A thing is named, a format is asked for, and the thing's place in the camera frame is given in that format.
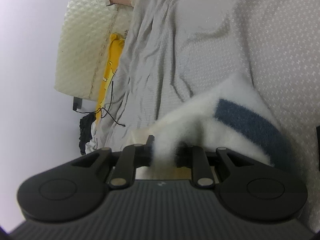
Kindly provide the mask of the white blue striped sweater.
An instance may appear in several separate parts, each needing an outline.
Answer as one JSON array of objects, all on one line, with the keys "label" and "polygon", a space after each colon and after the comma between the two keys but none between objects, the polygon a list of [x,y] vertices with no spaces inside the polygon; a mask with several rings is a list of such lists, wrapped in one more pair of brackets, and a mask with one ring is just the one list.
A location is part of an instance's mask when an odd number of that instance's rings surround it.
[{"label": "white blue striped sweater", "polygon": [[175,166],[183,144],[206,151],[226,147],[286,172],[296,169],[280,125],[241,72],[192,97],[154,124],[131,131],[126,144],[143,144],[150,135],[155,137],[151,166],[138,169],[139,179],[188,179],[190,171]]}]

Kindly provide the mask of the white clothes pile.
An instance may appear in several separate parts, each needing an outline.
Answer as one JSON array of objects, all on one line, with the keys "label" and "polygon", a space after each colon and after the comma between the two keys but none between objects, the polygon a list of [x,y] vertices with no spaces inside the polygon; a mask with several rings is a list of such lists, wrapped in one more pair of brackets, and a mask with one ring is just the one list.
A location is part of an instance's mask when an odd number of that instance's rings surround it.
[{"label": "white clothes pile", "polygon": [[91,139],[85,144],[85,153],[92,153],[105,146],[105,132],[101,127],[101,120],[91,125]]}]

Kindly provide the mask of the black clothes pile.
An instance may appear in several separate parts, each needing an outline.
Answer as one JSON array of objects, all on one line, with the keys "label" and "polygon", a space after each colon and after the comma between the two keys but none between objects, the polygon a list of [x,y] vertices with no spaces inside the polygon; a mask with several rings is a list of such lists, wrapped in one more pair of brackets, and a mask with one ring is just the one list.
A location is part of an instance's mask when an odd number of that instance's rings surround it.
[{"label": "black clothes pile", "polygon": [[96,117],[94,113],[88,113],[86,116],[80,119],[79,149],[81,155],[86,154],[86,144],[92,139],[91,127],[95,120]]}]

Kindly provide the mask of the yellow pillow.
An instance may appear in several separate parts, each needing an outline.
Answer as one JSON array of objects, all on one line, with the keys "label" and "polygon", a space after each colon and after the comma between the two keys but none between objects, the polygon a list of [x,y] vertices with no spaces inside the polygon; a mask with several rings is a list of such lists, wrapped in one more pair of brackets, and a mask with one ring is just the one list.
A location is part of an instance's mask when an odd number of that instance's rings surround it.
[{"label": "yellow pillow", "polygon": [[103,107],[105,106],[105,97],[109,87],[111,86],[113,76],[117,71],[119,59],[122,54],[124,44],[125,38],[121,34],[113,33],[109,36],[109,44],[106,50],[107,61],[103,71],[103,79],[101,81],[96,106],[96,124],[98,124],[101,117],[105,115],[103,113]]}]

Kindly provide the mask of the cream quilted headboard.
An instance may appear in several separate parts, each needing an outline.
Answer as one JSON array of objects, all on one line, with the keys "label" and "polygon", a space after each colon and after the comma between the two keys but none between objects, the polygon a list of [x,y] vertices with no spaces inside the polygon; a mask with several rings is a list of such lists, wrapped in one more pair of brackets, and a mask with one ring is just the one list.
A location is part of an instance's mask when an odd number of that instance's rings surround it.
[{"label": "cream quilted headboard", "polygon": [[109,36],[127,35],[132,8],[107,0],[69,0],[57,51],[54,88],[97,101],[107,60]]}]

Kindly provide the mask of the black wall socket strip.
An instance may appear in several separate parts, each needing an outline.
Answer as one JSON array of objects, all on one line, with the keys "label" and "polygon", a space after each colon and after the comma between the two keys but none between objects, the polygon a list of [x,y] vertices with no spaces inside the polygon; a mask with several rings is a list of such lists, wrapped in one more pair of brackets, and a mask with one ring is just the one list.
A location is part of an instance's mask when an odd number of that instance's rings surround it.
[{"label": "black wall socket strip", "polygon": [[82,108],[82,99],[78,98],[78,97],[74,97],[72,110],[76,112],[77,110],[80,110],[81,108]]}]

